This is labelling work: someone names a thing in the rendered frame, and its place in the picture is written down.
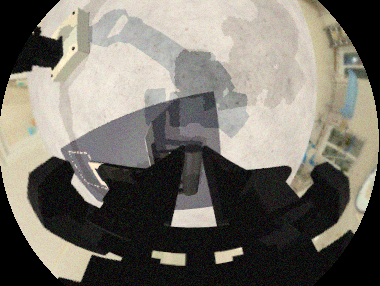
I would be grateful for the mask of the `cream square tile with dark centre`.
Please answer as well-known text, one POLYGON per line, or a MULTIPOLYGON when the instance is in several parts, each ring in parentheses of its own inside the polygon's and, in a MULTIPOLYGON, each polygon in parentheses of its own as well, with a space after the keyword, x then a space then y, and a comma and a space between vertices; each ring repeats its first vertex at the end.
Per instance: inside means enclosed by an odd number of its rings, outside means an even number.
POLYGON ((104 180, 102 180, 100 174, 98 174, 98 167, 100 167, 100 164, 104 164, 104 163, 89 162, 89 164, 90 164, 90 167, 92 167, 93 174, 97 176, 97 179, 100 180, 100 182, 102 183, 102 186, 106 186, 104 180))

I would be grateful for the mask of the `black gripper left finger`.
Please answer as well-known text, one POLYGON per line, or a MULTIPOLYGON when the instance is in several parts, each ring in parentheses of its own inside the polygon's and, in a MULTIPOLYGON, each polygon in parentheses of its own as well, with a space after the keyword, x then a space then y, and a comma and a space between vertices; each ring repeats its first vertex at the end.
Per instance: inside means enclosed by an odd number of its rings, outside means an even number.
POLYGON ((170 227, 174 216, 175 204, 185 160, 185 144, 181 144, 159 162, 149 168, 118 166, 118 164, 100 164, 98 174, 106 187, 118 191, 140 193, 153 197, 163 227, 170 227))

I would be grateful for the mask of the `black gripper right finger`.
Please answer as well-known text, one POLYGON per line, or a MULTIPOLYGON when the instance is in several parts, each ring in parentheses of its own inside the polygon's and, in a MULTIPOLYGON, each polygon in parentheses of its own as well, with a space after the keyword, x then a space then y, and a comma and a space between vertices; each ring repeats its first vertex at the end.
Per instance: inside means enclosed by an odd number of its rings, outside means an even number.
POLYGON ((242 203, 250 188, 288 180, 292 171, 292 167, 288 166, 246 170, 223 158, 209 146, 203 146, 202 156, 217 227, 230 225, 229 217, 242 203))

